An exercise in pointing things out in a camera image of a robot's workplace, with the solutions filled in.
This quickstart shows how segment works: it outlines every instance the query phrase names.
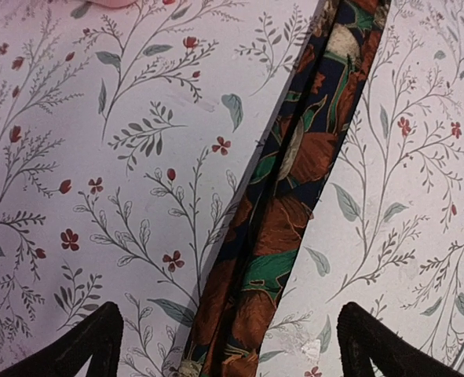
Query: brown leaf print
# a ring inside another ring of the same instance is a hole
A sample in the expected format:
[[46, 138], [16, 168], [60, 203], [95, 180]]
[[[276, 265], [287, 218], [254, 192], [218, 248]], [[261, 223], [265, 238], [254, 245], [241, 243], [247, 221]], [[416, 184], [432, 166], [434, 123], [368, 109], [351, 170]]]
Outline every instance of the brown leaf print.
[[303, 185], [317, 181], [329, 171], [333, 161], [334, 149], [338, 137], [323, 132], [308, 132], [303, 135], [300, 150], [294, 159], [290, 175]]
[[254, 255], [280, 254], [298, 248], [311, 213], [291, 194], [274, 198], [265, 212]]
[[220, 319], [216, 313], [221, 313], [225, 307], [235, 263], [235, 259], [222, 261], [210, 271], [193, 321], [192, 341], [196, 344], [209, 344], [213, 338]]
[[323, 75], [320, 72], [317, 72], [316, 79], [314, 80], [314, 83], [312, 85], [311, 92], [314, 94], [318, 94], [319, 89], [323, 87], [323, 83], [325, 79], [326, 79], [325, 75]]
[[298, 65], [297, 73], [300, 73], [307, 68], [307, 66], [316, 59], [314, 49], [312, 45], [307, 45], [307, 48], [303, 52], [303, 56], [300, 59], [300, 64]]
[[364, 81], [373, 64], [374, 55], [378, 49], [380, 38], [382, 37], [381, 31], [372, 31], [369, 38], [361, 48], [361, 55], [363, 56], [363, 63], [360, 68], [359, 80]]
[[245, 291], [237, 307], [233, 337], [246, 350], [259, 349], [276, 312], [272, 299], [263, 291]]
[[353, 106], [357, 84], [360, 81], [360, 75], [361, 74], [358, 72], [350, 73], [349, 81], [346, 83], [345, 88], [343, 88], [342, 95], [338, 98], [338, 103], [336, 105], [336, 129], [331, 130], [336, 134], [339, 134], [342, 131], [344, 124], [350, 120], [348, 119], [348, 116]]
[[235, 228], [241, 226], [248, 218], [249, 213], [253, 209], [252, 203], [249, 201], [246, 195], [242, 197], [240, 200], [239, 207], [237, 208], [237, 212], [233, 216], [232, 221], [230, 222], [230, 226], [228, 231], [226, 232], [225, 242], [230, 242], [235, 239], [236, 231]]
[[378, 6], [378, 0], [352, 0], [352, 2], [370, 14], [374, 14]]
[[258, 368], [258, 354], [252, 351], [247, 357], [230, 356], [223, 361], [223, 377], [255, 377]]

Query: floral wallpaper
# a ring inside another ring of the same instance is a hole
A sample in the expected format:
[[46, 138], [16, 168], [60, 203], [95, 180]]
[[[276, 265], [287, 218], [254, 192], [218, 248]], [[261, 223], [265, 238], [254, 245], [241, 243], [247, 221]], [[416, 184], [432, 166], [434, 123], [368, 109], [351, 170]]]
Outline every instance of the floral wallpaper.
[[393, 2], [258, 374], [342, 375], [349, 301], [445, 364], [464, 343], [464, 0]]
[[[0, 371], [106, 300], [119, 375], [170, 377], [317, 4], [0, 0]], [[464, 0], [396, 0], [261, 351], [340, 376], [353, 300], [464, 342]]]
[[174, 375], [316, 5], [0, 0], [0, 371], [102, 302]]

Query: necktie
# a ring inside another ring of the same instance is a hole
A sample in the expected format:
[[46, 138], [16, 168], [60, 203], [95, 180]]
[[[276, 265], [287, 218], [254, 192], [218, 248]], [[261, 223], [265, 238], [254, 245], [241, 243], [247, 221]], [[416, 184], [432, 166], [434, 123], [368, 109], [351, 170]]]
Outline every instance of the necktie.
[[254, 376], [390, 0], [325, 0], [200, 298], [179, 373]]

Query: floral necktie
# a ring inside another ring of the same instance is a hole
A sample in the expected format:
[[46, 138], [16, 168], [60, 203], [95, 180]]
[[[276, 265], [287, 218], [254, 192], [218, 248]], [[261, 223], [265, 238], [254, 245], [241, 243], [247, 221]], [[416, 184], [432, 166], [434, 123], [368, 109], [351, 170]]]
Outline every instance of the floral necktie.
[[325, 0], [195, 315], [182, 376], [254, 376], [345, 138], [390, 0]]

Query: pink object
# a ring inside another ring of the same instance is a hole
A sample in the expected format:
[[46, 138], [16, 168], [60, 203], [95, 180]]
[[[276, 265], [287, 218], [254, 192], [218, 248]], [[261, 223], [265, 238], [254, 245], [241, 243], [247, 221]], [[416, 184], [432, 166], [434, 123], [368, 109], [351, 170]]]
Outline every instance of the pink object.
[[123, 6], [128, 6], [137, 0], [89, 0], [95, 2], [96, 4], [107, 6], [108, 8], [122, 8]]

